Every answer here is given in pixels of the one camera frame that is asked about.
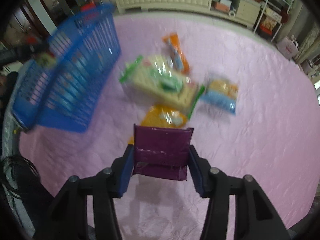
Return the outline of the red yellow chips bag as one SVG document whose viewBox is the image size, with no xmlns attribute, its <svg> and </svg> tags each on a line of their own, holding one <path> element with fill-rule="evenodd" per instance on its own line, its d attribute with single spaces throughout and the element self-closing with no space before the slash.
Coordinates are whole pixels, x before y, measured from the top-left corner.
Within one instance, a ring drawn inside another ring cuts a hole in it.
<svg viewBox="0 0 320 240">
<path fill-rule="evenodd" d="M 33 56 L 35 62 L 43 69 L 52 69 L 56 66 L 56 57 L 53 53 L 46 51 Z"/>
</svg>

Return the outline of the purple yellow snack bag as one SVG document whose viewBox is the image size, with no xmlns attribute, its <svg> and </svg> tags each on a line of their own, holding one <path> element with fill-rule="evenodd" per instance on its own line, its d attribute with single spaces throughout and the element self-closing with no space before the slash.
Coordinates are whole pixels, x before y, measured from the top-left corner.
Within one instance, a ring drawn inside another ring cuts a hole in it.
<svg viewBox="0 0 320 240">
<path fill-rule="evenodd" d="M 184 181 L 187 179 L 189 146 L 194 129 L 175 108 L 155 104 L 133 129 L 133 174 Z"/>
</svg>

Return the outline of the blue plastic basket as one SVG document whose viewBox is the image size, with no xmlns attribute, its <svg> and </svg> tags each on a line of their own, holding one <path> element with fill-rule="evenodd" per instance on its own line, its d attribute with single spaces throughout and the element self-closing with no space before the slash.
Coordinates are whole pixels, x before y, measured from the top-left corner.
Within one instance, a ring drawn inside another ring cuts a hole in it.
<svg viewBox="0 0 320 240">
<path fill-rule="evenodd" d="M 36 125 L 78 133 L 88 129 L 121 55 L 114 9 L 103 4 L 65 20 L 48 38 L 48 51 L 57 60 L 54 68 L 29 62 L 11 109 L 24 130 Z"/>
</svg>

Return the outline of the pink quilted tablecloth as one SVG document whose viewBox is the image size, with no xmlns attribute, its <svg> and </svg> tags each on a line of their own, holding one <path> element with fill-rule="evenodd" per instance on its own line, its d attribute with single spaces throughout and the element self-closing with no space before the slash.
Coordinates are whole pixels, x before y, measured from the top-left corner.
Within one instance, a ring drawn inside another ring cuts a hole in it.
<svg viewBox="0 0 320 240">
<path fill-rule="evenodd" d="M 20 152 L 35 164 L 46 189 L 57 194 L 70 176 L 93 176 L 124 153 L 151 101 L 123 87 L 119 76 L 138 55 L 163 53 L 162 37 L 176 32 L 193 79 L 220 73 L 239 86 L 235 115 L 197 103 L 188 127 L 198 154 L 227 175 L 251 174 L 287 227 L 303 219 L 319 181 L 319 103 L 298 66 L 251 31 L 206 17 L 148 13 L 114 22 L 122 54 L 89 129 L 38 126 L 20 137 Z"/>
</svg>

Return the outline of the blue yellow snack packet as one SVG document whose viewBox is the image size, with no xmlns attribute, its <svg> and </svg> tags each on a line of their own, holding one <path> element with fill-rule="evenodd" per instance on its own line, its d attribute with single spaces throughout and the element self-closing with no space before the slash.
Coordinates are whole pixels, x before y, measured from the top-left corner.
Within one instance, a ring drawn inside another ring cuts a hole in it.
<svg viewBox="0 0 320 240">
<path fill-rule="evenodd" d="M 229 79 L 212 78 L 207 82 L 201 99 L 235 115 L 238 91 L 239 86 Z"/>
</svg>

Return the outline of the green cracker package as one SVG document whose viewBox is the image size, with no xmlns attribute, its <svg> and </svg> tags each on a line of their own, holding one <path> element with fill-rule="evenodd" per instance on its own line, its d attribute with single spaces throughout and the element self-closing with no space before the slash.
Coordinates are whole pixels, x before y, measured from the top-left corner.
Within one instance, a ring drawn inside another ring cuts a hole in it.
<svg viewBox="0 0 320 240">
<path fill-rule="evenodd" d="M 190 119 L 204 86 L 175 70 L 163 55 L 142 56 L 127 62 L 120 75 L 122 85 L 133 87 Z"/>
</svg>

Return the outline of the orange snack packet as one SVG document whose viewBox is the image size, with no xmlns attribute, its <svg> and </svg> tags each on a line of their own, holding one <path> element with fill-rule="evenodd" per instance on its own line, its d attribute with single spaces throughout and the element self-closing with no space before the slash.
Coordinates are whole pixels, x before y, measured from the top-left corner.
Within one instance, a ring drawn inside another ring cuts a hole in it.
<svg viewBox="0 0 320 240">
<path fill-rule="evenodd" d="M 188 74 L 190 72 L 190 65 L 181 50 L 178 34 L 170 33 L 169 35 L 162 37 L 162 41 L 170 48 L 173 67 L 182 74 Z"/>
</svg>

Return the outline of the pink shopping bag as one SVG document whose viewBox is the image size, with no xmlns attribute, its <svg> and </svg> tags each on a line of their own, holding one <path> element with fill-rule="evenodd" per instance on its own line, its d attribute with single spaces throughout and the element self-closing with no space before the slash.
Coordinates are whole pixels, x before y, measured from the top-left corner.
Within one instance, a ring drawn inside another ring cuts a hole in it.
<svg viewBox="0 0 320 240">
<path fill-rule="evenodd" d="M 276 48 L 288 60 L 294 58 L 299 52 L 299 46 L 294 35 L 281 39 L 277 42 Z"/>
</svg>

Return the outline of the cream TV cabinet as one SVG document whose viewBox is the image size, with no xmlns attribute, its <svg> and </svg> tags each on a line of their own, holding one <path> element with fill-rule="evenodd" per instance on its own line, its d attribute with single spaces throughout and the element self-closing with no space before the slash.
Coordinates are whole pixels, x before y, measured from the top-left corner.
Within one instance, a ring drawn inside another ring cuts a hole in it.
<svg viewBox="0 0 320 240">
<path fill-rule="evenodd" d="M 253 29 L 260 13 L 260 3 L 254 0 L 115 0 L 119 13 L 129 9 L 161 9 L 196 12 L 219 17 Z"/>
</svg>

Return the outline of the white metal shelf rack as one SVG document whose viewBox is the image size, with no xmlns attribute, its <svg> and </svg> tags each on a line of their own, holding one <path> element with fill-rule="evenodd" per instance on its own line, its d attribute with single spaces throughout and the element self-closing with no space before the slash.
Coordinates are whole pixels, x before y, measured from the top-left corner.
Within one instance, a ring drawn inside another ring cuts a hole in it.
<svg viewBox="0 0 320 240">
<path fill-rule="evenodd" d="M 294 0 L 260 0 L 260 11 L 253 32 L 273 42 L 289 20 Z"/>
</svg>

